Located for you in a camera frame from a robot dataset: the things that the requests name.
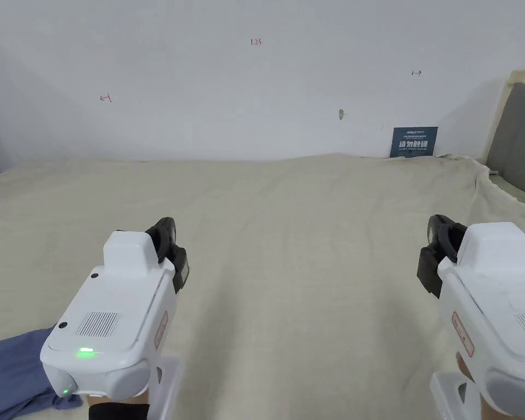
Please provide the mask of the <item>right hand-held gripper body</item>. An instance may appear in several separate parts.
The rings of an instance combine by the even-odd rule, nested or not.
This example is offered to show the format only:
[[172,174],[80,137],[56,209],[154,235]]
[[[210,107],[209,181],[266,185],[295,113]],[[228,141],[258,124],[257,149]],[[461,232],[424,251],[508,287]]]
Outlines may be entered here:
[[480,419],[480,395],[504,416],[525,419],[525,233],[511,222],[464,226],[428,220],[428,241],[453,247],[439,315],[475,382],[436,372],[430,389],[441,419]]

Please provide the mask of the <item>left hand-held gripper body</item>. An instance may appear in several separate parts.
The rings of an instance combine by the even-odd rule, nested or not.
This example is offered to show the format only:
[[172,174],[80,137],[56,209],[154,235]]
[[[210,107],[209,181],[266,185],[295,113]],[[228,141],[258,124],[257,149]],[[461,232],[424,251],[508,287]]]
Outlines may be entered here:
[[170,419],[182,379],[162,350],[177,309],[176,225],[114,231],[95,267],[47,337],[40,362],[54,392],[120,401],[149,390],[148,419]]

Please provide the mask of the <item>person's right hand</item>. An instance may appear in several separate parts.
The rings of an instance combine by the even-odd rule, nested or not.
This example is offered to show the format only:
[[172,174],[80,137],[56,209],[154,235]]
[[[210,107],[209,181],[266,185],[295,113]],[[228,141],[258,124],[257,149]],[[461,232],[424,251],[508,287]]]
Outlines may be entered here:
[[[456,361],[460,372],[465,375],[470,381],[475,382],[469,369],[467,368],[463,357],[457,352]],[[485,398],[480,395],[480,410],[481,410],[481,419],[499,419],[499,412],[494,411]]]

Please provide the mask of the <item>person's left hand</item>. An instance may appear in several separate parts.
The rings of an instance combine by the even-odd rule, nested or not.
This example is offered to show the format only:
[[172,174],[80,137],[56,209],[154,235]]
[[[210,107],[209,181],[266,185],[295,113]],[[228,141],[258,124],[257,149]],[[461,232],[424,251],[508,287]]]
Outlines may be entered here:
[[120,401],[112,400],[106,396],[99,396],[99,395],[87,395],[86,401],[90,407],[94,405],[106,404],[106,403],[149,405],[149,390],[147,389],[139,395],[136,395],[136,396],[124,399],[124,400],[120,400]]

